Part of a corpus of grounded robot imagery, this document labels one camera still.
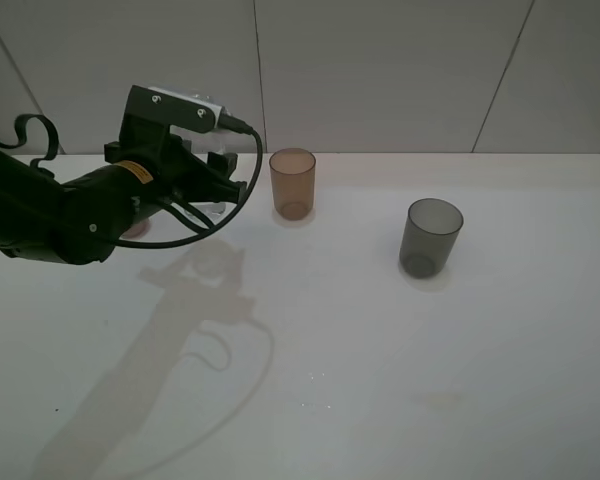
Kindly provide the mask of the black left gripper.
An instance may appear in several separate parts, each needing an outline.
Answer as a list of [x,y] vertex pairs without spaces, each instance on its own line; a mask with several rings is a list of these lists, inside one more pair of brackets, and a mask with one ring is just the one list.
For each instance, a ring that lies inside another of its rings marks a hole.
[[141,209],[157,210],[155,202],[231,203],[243,199],[247,183],[228,178],[237,167],[236,153],[209,152],[207,161],[192,151],[192,142],[163,121],[125,114],[118,140],[105,145],[105,161],[135,175],[142,184]]

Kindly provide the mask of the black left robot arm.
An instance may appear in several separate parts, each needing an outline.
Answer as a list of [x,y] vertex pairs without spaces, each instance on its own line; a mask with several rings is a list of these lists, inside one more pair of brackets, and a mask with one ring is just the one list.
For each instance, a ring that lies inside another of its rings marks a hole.
[[[9,258],[86,265],[117,248],[166,250],[191,245],[225,227],[244,207],[254,181],[234,181],[234,155],[203,161],[168,123],[125,115],[106,164],[61,183],[42,159],[23,163],[0,141],[0,251]],[[191,236],[171,241],[124,239],[160,211]]]

